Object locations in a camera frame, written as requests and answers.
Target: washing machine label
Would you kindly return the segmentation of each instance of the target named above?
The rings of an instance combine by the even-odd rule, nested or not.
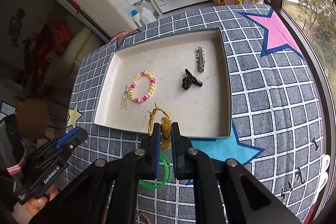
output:
[[[156,2],[158,3],[159,6],[164,6],[166,5],[164,0],[156,0]]]

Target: metal hair clip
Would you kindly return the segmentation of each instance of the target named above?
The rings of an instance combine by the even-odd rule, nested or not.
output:
[[[198,70],[200,72],[203,72],[204,71],[204,63],[205,63],[203,48],[202,47],[197,47],[196,51],[197,51]]]
[[[197,86],[202,86],[203,83],[201,81],[199,81],[195,76],[193,76],[190,71],[188,71],[187,69],[184,70],[185,74],[187,75],[187,77],[182,79],[182,87],[183,89],[187,90],[191,87],[192,84],[195,84]]]
[[[123,92],[123,101],[121,102],[120,109],[122,109],[123,107],[125,107],[125,109],[127,109],[128,98],[129,98],[129,92],[128,92],[128,85],[127,85],[126,88],[125,88],[125,91]]]

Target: window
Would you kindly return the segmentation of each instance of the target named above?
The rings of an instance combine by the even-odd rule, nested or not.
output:
[[[336,98],[336,8],[333,0],[284,0],[284,10],[316,52]]]

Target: pink and yellow bracelet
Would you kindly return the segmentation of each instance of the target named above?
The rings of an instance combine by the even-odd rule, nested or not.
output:
[[[135,86],[136,86],[138,80],[139,80],[141,77],[145,76],[145,75],[149,77],[149,79],[150,79],[150,81],[151,81],[151,86],[150,86],[148,92],[147,92],[143,97],[141,97],[141,98],[136,98],[136,97],[134,96],[134,88],[135,88]],[[152,93],[153,93],[153,91],[154,91],[154,88],[155,88],[155,78],[154,78],[153,74],[152,74],[151,72],[149,72],[149,71],[142,71],[142,72],[140,72],[140,73],[134,78],[134,81],[133,81],[133,83],[131,84],[131,87],[130,87],[130,89],[129,89],[129,96],[130,96],[130,98],[131,98],[131,100],[132,100],[133,102],[136,102],[136,103],[143,103],[143,102],[145,102],[146,100],[148,100],[149,97],[152,95]]]

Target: pink star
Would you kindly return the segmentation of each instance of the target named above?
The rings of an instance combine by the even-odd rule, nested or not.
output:
[[[265,30],[261,56],[290,48],[303,58],[302,52],[295,40],[272,8],[269,10],[268,15],[240,14]]]

